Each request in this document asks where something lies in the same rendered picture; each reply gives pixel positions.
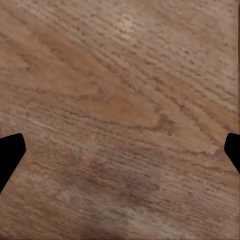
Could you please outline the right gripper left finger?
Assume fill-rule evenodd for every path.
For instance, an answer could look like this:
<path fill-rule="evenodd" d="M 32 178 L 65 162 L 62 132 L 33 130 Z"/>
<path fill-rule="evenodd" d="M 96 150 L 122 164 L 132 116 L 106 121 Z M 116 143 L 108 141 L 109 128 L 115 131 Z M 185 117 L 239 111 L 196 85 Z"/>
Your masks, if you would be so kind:
<path fill-rule="evenodd" d="M 26 153 L 22 133 L 0 138 L 0 193 Z"/>

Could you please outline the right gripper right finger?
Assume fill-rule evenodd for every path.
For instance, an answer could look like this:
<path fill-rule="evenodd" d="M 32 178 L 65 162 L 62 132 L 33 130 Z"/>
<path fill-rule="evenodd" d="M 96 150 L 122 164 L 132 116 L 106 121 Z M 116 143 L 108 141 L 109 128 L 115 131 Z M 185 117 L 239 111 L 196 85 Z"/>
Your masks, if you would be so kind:
<path fill-rule="evenodd" d="M 240 134 L 229 133 L 227 135 L 224 151 L 240 173 Z"/>

